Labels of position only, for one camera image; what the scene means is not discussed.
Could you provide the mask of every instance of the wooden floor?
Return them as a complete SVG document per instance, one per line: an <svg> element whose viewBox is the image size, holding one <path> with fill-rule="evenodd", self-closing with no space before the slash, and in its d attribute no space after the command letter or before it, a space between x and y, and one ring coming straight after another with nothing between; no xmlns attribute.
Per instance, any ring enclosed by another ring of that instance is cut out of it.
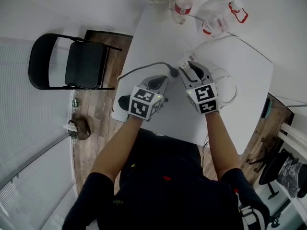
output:
<svg viewBox="0 0 307 230"><path fill-rule="evenodd" d="M104 87L116 87L117 77L121 74L132 37L92 33L91 40L120 47L122 52L111 50L107 62L104 78ZM122 123L111 117L111 111L116 91L79 91L80 106L75 113L76 117L84 116L90 126L91 136L85 141L76 141L74 144L74 165L78 191L85 182L96 156L104 145L113 137ZM282 105L269 95L273 105ZM267 119L260 119L250 142L241 157L241 168L251 184L258 174L254 172L260 164L248 165L247 159L256 160L264 154L262 138L265 145L270 148L273 138L276 137L282 122L288 122L291 111L287 108L274 108ZM216 179L216 174L211 159L210 149L199 147L203 157L203 173L210 179ZM115 193L119 190L118 178L115 183Z"/></svg>

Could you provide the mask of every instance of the person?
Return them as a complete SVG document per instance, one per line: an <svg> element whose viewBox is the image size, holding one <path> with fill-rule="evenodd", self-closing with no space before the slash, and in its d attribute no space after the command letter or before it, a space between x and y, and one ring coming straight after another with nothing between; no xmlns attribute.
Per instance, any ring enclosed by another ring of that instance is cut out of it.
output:
<svg viewBox="0 0 307 230"><path fill-rule="evenodd" d="M219 112L206 121L218 181L203 176L195 144L156 136L131 115L97 156L62 229L95 219L99 229L267 228L269 210L244 177Z"/></svg>

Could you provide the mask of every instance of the black stand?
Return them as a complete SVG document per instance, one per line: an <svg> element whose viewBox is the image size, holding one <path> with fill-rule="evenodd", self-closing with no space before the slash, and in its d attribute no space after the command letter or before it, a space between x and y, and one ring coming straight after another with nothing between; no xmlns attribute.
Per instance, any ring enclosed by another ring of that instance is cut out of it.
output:
<svg viewBox="0 0 307 230"><path fill-rule="evenodd" d="M277 228L280 225L279 217L284 211L284 209L286 209L290 203L291 203L291 200L287 199L287 201L284 202L282 206L280 206L280 208L274 213L274 215L270 216L269 222L272 223L271 228Z"/></svg>
<svg viewBox="0 0 307 230"><path fill-rule="evenodd" d="M268 186L271 192L271 195L268 197L268 200L270 200L274 198L275 196L277 196L279 194L279 191L275 192L270 183L268 183Z"/></svg>

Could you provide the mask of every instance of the white table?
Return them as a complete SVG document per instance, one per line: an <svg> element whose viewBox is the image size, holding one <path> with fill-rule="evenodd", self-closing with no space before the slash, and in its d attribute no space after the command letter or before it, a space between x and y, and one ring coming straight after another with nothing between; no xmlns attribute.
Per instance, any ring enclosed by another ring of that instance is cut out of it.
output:
<svg viewBox="0 0 307 230"><path fill-rule="evenodd" d="M158 61L175 66L184 57L185 51L192 51L204 42L197 30L200 24L201 21L193 17L188 17L183 25L175 24L171 11L167 20L158 21L153 7L147 6L135 31L122 74ZM235 37L205 44L202 54L207 60L226 69L236 80L238 96L221 110L221 116L238 154L242 154L262 112L273 64ZM144 78L167 72L164 65L157 65L135 71L120 80L112 117L119 121L126 120L128 112L120 108L118 99L130 95L133 87ZM223 86L220 89L228 88L226 82L224 85L222 83ZM143 122L142 128L203 145L207 136L205 116L198 114L189 103L180 77L170 77L165 97L169 101L163 103L163 108L150 122Z"/></svg>

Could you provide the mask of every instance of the small bag on floor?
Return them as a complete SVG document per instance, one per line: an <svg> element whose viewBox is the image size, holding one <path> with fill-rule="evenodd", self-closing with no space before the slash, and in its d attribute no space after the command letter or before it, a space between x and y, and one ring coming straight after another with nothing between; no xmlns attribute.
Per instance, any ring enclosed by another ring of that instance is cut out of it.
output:
<svg viewBox="0 0 307 230"><path fill-rule="evenodd" d="M90 127L84 117L73 118L64 126L72 139L86 140L91 135Z"/></svg>

